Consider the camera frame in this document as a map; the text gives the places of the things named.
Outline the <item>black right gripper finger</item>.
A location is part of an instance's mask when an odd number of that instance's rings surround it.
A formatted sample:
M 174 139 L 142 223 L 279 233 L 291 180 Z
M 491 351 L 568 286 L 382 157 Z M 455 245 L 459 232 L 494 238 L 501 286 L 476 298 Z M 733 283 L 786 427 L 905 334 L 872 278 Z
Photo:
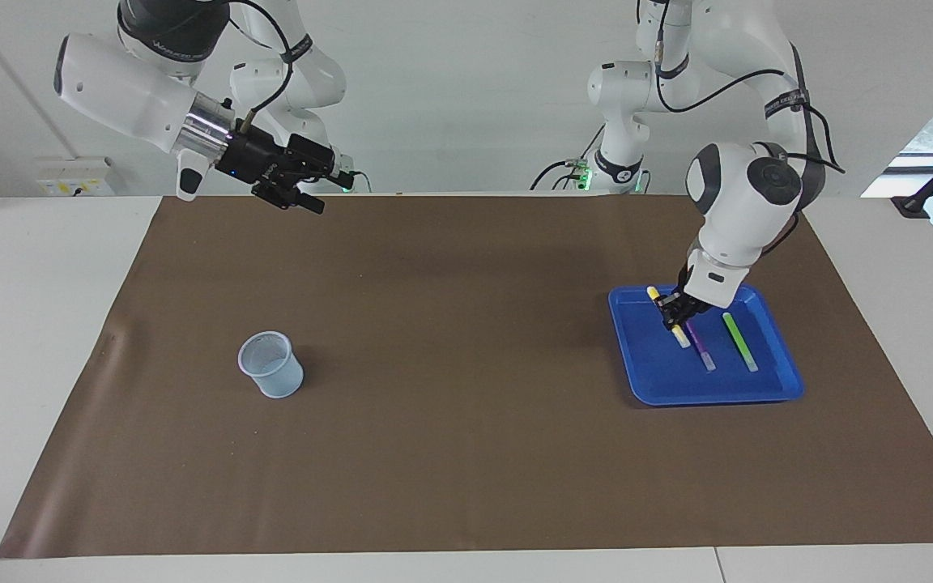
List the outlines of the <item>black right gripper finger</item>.
M 342 189 L 353 189 L 351 159 L 338 149 L 305 136 L 288 138 L 288 168 L 303 180 L 325 180 Z
M 300 191 L 297 185 L 284 187 L 274 182 L 259 182 L 254 186 L 254 196 L 280 210 L 304 209 L 321 215 L 325 211 L 325 202 L 318 197 Z

